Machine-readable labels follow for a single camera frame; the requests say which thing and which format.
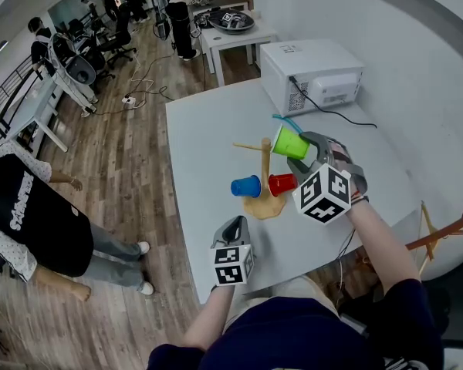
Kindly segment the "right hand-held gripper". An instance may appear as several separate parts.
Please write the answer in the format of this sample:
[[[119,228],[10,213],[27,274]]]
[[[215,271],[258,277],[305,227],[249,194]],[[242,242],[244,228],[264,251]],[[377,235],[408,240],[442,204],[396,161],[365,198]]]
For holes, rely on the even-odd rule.
[[[329,140],[334,138],[311,131],[299,136],[316,151],[316,155],[309,165],[302,160],[287,158],[289,169],[298,182],[292,197],[299,214],[327,225],[350,210],[354,200],[365,196],[367,180],[362,167],[356,165],[351,156],[352,163],[345,170],[339,171],[331,165],[333,155]]]

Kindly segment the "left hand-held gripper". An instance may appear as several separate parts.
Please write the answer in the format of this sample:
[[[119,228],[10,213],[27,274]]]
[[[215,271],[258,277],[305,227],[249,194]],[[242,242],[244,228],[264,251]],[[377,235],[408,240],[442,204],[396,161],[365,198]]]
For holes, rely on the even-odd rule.
[[[254,268],[254,254],[246,217],[233,217],[218,228],[210,258],[217,286],[248,283]]]

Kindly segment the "person's right hand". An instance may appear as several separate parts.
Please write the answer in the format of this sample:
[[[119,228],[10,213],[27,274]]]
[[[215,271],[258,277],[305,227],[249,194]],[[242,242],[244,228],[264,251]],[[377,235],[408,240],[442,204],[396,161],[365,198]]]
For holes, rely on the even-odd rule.
[[[339,171],[345,170],[346,167],[352,163],[352,159],[343,144],[335,140],[329,140],[329,145],[332,153],[331,165]]]

